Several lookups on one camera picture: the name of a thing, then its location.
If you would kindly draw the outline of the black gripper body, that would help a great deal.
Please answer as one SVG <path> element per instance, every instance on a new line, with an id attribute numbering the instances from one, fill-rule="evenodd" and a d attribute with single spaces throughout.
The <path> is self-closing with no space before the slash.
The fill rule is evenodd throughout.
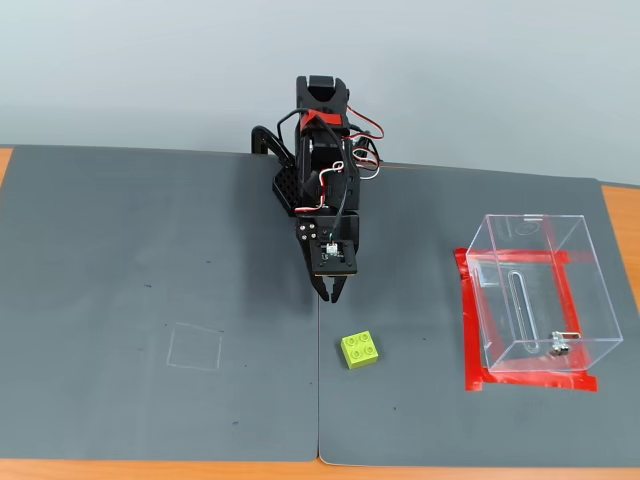
<path id="1" fill-rule="evenodd" d="M 333 234 L 334 241 L 350 240 L 354 251 L 359 249 L 360 217 L 356 211 L 346 211 L 342 214 L 336 227 L 333 227 L 335 216 L 321 214 L 315 217 L 316 236 L 318 240 L 327 243 L 329 235 Z"/>

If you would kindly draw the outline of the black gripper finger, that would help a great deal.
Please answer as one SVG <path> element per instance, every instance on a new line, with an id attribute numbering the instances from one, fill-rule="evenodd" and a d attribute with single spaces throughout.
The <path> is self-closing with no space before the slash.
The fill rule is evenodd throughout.
<path id="1" fill-rule="evenodd" d="M 351 275 L 347 275 L 347 276 L 329 276 L 329 279 L 331 279 L 333 281 L 332 283 L 332 290 L 329 296 L 329 300 L 332 303 L 336 303 L 339 298 L 340 295 L 343 291 L 343 288 L 345 286 L 345 283 L 348 279 L 351 278 Z"/>
<path id="2" fill-rule="evenodd" d="M 330 300 L 330 295 L 327 292 L 323 278 L 314 273 L 315 263 L 312 259 L 311 247 L 312 243 L 315 241 L 328 239 L 330 222 L 330 217 L 296 218 L 296 238 L 302 249 L 311 285 L 316 290 L 320 298 L 326 302 Z"/>

